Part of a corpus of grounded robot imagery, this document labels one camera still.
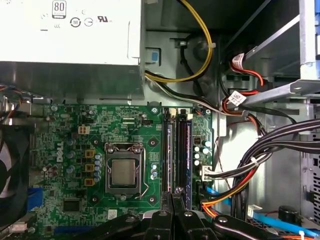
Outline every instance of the cooling fan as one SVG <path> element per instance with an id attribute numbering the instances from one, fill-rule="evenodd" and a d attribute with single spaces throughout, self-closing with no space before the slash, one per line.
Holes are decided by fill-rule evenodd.
<path id="1" fill-rule="evenodd" d="M 27 126 L 0 125 L 0 227 L 27 211 L 30 132 Z"/>

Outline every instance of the motherboard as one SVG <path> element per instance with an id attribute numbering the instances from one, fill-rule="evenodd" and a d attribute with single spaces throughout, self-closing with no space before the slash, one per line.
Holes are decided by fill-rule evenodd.
<path id="1" fill-rule="evenodd" d="M 211 113 L 193 108 L 44 105 L 46 131 L 34 135 L 30 176 L 43 189 L 35 232 L 63 239 L 124 214 L 161 207 L 162 191 L 194 203 L 201 164 L 212 164 Z"/>

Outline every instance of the cable clip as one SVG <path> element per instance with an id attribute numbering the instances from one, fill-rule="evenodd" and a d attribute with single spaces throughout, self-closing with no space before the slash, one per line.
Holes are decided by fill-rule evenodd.
<path id="1" fill-rule="evenodd" d="M 244 118 L 247 118 L 249 116 L 249 111 L 248 110 L 243 110 L 241 116 L 244 117 Z"/>
<path id="2" fill-rule="evenodd" d="M 208 48 L 210 48 L 210 49 L 216 48 L 216 43 L 213 42 L 213 43 L 208 44 Z"/>
<path id="3" fill-rule="evenodd" d="M 250 158 L 250 160 L 251 160 L 251 162 L 253 162 L 254 163 L 254 165 L 256 166 L 256 167 L 259 167 L 259 163 L 257 162 L 257 159 L 255 159 L 253 156 Z"/>
<path id="4" fill-rule="evenodd" d="M 300 230 L 299 235 L 301 236 L 301 240 L 305 240 L 305 232 Z"/>

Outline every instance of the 80 plus label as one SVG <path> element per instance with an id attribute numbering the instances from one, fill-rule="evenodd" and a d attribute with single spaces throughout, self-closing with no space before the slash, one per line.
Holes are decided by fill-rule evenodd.
<path id="1" fill-rule="evenodd" d="M 67 1 L 54 0 L 52 2 L 52 18 L 65 19 L 67 16 Z"/>

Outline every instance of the cpu socket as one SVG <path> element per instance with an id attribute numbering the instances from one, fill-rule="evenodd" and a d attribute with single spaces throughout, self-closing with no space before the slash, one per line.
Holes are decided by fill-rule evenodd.
<path id="1" fill-rule="evenodd" d="M 141 196 L 145 154 L 141 143 L 106 143 L 105 192 L 125 199 Z"/>

